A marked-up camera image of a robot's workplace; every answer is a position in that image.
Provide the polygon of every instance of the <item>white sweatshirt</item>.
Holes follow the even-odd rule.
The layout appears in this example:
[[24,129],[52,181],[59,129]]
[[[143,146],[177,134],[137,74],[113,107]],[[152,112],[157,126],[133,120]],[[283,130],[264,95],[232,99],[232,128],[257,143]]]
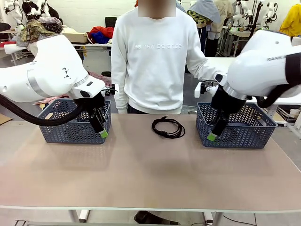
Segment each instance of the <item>white sweatshirt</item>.
[[149,114],[180,114],[185,65],[199,80],[212,80],[212,67],[201,51],[194,20],[179,9],[176,17],[139,17],[138,8],[116,22],[111,51],[112,83],[119,113],[127,105]]

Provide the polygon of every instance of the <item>brown tabletop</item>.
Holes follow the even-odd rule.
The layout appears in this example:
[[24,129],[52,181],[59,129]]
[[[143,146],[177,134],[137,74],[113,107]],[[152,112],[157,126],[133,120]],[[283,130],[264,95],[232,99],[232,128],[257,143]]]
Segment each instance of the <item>brown tabletop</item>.
[[[47,144],[38,128],[0,167],[2,207],[56,209],[301,210],[301,173],[271,139],[263,150],[204,148],[195,115],[173,115],[187,130],[169,140],[151,130],[158,115],[112,115],[104,145]],[[11,122],[2,144],[15,137]],[[159,129],[174,130],[160,124]]]

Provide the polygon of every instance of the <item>basket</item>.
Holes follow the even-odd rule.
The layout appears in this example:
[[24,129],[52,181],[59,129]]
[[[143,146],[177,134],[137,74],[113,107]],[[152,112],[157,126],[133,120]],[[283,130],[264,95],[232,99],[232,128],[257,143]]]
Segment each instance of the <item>basket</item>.
[[198,103],[197,129],[205,147],[264,148],[277,124],[257,105],[246,104],[239,113],[232,114],[229,124],[215,140],[207,139],[218,111],[210,103]]
[[[105,101],[104,127],[109,131],[111,126],[111,101]],[[71,99],[57,99],[46,107],[38,117],[40,119],[59,119],[76,109],[76,104]],[[93,144],[101,145],[105,138],[96,133],[88,120],[88,113],[82,112],[74,120],[60,126],[40,126],[40,130],[47,143],[60,144]]]

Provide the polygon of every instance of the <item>cardboard box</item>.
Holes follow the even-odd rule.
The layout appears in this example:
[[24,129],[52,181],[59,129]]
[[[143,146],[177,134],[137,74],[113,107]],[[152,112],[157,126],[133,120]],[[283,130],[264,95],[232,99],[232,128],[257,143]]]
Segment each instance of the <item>cardboard box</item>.
[[12,118],[9,118],[3,114],[0,114],[0,125],[4,124],[5,122],[8,122],[12,120]]
[[87,33],[63,33],[72,43],[86,44],[88,43]]

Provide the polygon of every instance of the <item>white wall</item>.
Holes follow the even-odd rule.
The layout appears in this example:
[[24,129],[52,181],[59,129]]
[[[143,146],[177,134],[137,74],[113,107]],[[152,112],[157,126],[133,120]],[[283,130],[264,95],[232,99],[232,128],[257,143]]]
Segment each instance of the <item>white wall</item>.
[[[279,30],[292,5],[299,3],[299,0],[270,0],[278,3],[278,20],[271,25],[272,30]],[[16,26],[14,19],[10,15],[5,15],[3,9],[4,0],[0,0],[0,12],[5,23],[12,27]],[[105,26],[104,18],[107,16],[116,16],[130,11],[134,8],[136,0],[48,0],[50,6],[58,11],[64,24],[74,28],[78,32],[88,32],[94,26]],[[266,0],[261,10],[259,22],[267,12]],[[253,6],[253,0],[248,2],[250,8]],[[189,9],[190,0],[182,0],[185,9]]]

